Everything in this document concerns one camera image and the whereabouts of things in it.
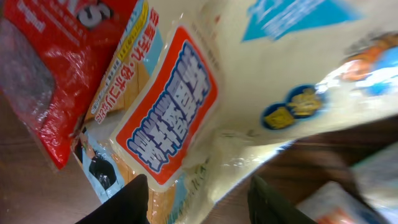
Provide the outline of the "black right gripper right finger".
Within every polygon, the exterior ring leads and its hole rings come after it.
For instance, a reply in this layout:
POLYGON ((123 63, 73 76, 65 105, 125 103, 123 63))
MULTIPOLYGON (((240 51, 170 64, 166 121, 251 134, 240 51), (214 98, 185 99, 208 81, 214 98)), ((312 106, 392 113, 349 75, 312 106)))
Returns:
POLYGON ((248 208, 251 224, 317 224, 258 175, 251 178, 248 208))

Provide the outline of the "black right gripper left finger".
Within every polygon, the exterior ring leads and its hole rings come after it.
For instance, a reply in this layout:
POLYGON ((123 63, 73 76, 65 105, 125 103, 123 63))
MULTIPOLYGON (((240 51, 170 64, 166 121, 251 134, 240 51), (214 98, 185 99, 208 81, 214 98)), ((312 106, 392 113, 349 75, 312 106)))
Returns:
POLYGON ((149 186, 139 174, 108 201, 76 224, 149 224, 149 186))

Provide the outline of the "orange Kleenex tissue pack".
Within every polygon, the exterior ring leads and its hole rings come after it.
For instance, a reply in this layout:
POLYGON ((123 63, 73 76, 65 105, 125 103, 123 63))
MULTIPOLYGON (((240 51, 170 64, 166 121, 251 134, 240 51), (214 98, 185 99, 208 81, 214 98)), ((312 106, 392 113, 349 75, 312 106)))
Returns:
POLYGON ((317 223, 397 224, 397 143, 349 171, 353 189, 329 181, 297 208, 317 223))

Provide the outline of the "cream rice cracker bag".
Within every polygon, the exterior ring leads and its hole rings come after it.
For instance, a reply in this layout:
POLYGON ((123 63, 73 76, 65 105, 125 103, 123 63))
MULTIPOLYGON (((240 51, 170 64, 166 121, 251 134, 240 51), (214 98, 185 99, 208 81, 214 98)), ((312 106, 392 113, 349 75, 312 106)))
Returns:
POLYGON ((395 114, 396 0, 139 1, 73 152, 103 205, 200 223, 289 142, 395 114))

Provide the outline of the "red snack bag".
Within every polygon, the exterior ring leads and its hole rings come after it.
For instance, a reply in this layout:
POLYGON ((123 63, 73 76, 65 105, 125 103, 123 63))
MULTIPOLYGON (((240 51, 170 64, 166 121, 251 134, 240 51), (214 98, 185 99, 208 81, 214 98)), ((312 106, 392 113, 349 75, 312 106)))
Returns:
POLYGON ((59 169, 135 5, 1 2, 1 93, 59 169))

